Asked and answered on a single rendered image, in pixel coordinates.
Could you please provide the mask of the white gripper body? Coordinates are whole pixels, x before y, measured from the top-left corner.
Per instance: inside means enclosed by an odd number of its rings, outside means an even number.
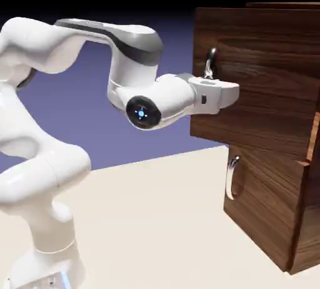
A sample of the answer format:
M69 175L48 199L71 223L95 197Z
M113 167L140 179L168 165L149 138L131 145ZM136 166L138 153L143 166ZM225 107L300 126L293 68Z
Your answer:
M233 105L239 99L239 84L233 82L219 81L220 96L219 110Z

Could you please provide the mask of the dark wood cabinet door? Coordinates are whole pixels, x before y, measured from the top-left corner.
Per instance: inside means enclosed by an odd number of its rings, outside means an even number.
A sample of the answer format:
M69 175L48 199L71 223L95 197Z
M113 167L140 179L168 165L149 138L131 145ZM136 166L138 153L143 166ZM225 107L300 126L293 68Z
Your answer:
M199 8L195 75L210 48L217 75L240 95L218 115L192 116L191 135L306 159L320 97L320 11Z
M239 157L225 213L282 270L291 269L309 162L230 146Z

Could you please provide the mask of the dark wood cabinet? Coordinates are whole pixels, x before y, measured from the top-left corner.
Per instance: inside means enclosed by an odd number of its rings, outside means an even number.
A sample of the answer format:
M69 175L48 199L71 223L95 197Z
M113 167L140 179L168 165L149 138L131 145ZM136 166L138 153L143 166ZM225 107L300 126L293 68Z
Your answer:
M316 3L251 3L246 7L230 9L284 9L320 11L320 2ZM252 148L231 145L240 148ZM295 274L320 264L320 97L312 123L307 157L309 173L302 191L302 206L299 214L299 225L294 247L291 269L285 272Z

